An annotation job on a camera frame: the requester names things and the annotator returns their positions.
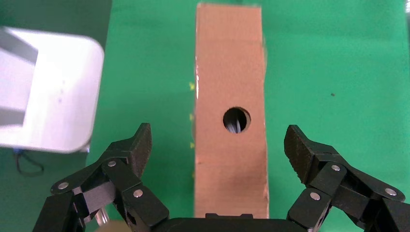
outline circular hole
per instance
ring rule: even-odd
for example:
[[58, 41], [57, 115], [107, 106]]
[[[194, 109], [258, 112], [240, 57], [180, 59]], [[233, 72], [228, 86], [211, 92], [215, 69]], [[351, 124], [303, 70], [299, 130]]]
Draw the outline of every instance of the circular hole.
[[241, 133], [248, 128], [250, 115], [243, 108], [233, 107], [223, 115], [223, 124], [229, 132]]

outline cardboard box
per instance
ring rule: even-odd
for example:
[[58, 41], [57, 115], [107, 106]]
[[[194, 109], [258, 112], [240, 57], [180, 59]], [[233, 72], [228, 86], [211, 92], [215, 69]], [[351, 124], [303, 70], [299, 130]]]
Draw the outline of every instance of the cardboard box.
[[269, 217], [260, 7], [199, 4], [195, 216]]

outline green tabletop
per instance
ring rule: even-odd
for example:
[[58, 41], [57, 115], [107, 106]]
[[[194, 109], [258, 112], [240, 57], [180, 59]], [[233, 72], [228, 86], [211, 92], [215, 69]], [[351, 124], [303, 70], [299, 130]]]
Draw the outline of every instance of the green tabletop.
[[[289, 124], [410, 196], [409, 45], [402, 0], [213, 2], [262, 6], [271, 218], [285, 218], [304, 189], [283, 151]], [[150, 122], [153, 149], [143, 181], [172, 218], [193, 215], [196, 4], [113, 0], [87, 161]], [[361, 230], [333, 209], [321, 231]]]

